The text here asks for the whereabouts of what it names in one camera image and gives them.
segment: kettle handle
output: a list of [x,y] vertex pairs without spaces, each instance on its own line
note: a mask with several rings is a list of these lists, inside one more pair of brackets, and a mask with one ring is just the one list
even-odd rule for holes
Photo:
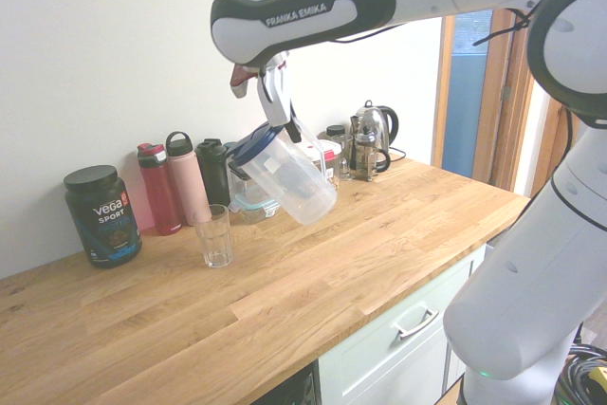
[[386,118],[386,124],[388,123],[387,118],[390,118],[392,128],[388,133],[388,142],[392,144],[396,138],[396,134],[398,133],[398,116],[396,115],[395,110],[389,108],[388,106],[376,106],[376,108],[378,108],[379,111],[381,111],[381,114],[383,114],[384,118]]

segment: door frame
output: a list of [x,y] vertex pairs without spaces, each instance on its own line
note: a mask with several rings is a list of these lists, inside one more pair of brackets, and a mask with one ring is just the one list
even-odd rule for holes
[[[493,12],[491,33],[510,28],[514,13]],[[443,18],[441,57],[434,116],[432,165],[442,167],[455,17]],[[533,78],[526,62],[526,29],[493,38],[488,44],[472,178],[513,191],[523,147]]]

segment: drinking glass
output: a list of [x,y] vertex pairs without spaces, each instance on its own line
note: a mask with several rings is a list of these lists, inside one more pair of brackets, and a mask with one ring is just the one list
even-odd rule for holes
[[352,135],[334,135],[331,140],[341,146],[340,180],[352,180],[349,157],[352,154]]
[[220,204],[210,204],[208,212],[193,215],[194,227],[209,267],[227,266],[233,259],[230,240],[230,211]]

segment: cabinet drawer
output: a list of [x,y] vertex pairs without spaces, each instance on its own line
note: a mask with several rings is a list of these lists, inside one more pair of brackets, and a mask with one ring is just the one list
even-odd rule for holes
[[[469,277],[473,260],[482,259],[484,251],[484,247],[475,250],[321,356],[322,403],[350,403],[436,330],[442,331],[443,312]],[[445,353],[446,350],[442,364],[436,367],[440,370],[441,379]]]
[[437,322],[429,338],[351,402],[351,405],[433,405],[442,396],[447,338]]

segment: blue pitcher lid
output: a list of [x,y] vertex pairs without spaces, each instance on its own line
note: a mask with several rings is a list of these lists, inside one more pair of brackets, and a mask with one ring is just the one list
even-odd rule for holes
[[269,123],[263,123],[253,133],[242,138],[231,147],[228,156],[233,156],[234,164],[238,167],[249,163],[256,158],[272,142],[285,127],[280,125],[272,127]]

